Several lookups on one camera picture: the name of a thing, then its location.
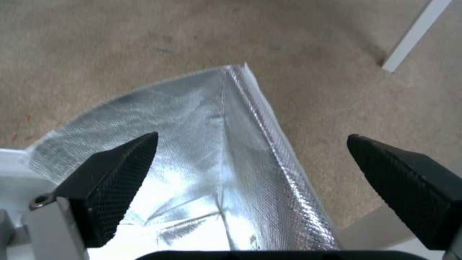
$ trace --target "black plastic tip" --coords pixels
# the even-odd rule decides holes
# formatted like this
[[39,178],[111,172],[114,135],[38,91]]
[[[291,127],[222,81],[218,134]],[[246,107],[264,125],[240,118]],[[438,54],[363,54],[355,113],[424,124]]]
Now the black plastic tip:
[[153,132],[93,154],[55,189],[55,196],[69,200],[85,247],[101,247],[114,236],[151,166],[157,141]]

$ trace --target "textured black grip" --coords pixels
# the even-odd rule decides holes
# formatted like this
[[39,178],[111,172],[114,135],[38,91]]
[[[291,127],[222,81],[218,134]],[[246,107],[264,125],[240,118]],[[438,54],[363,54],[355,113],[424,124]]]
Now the textured black grip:
[[151,166],[158,135],[140,136],[90,156],[54,191],[69,200],[85,247],[101,247],[116,232]]
[[366,179],[428,248],[446,250],[462,221],[462,179],[430,157],[351,135]]

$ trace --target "white plastic part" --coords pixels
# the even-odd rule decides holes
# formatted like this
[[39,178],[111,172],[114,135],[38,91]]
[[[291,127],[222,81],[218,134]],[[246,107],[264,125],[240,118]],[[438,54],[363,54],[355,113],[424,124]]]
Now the white plastic part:
[[419,15],[402,40],[395,47],[391,55],[383,64],[382,68],[393,72],[411,52],[412,48],[436,21],[439,15],[446,9],[451,0],[431,0]]

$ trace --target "foil crease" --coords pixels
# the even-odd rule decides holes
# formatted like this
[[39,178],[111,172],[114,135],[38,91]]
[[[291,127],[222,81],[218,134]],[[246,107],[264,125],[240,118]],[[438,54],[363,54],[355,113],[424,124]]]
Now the foil crease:
[[335,250],[324,213],[247,65],[139,88],[28,148],[61,183],[91,154],[147,132],[159,143],[115,237],[92,258],[161,250]]

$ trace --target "silver foil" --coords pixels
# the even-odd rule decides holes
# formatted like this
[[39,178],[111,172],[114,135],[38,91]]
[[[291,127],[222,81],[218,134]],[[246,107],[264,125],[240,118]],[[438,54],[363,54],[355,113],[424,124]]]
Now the silver foil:
[[335,250],[329,217],[247,65],[142,87],[28,149],[59,184],[91,154],[157,131],[157,153],[114,239],[90,256],[160,250]]

